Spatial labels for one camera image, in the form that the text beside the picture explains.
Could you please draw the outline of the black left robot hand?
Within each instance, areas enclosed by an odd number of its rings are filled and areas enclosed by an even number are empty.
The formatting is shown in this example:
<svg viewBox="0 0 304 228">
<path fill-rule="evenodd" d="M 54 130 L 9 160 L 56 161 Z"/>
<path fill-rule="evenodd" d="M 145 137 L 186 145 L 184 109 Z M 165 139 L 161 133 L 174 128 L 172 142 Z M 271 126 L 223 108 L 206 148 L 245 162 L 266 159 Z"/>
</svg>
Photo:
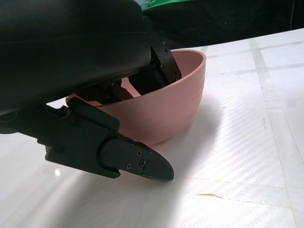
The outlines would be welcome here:
<svg viewBox="0 0 304 228">
<path fill-rule="evenodd" d="M 47 161 L 118 178 L 171 181 L 159 153 L 119 133 L 90 105 L 128 101 L 181 79 L 165 42 L 133 0 L 3 0 L 0 3 L 0 132 L 36 138 Z"/>
</svg>

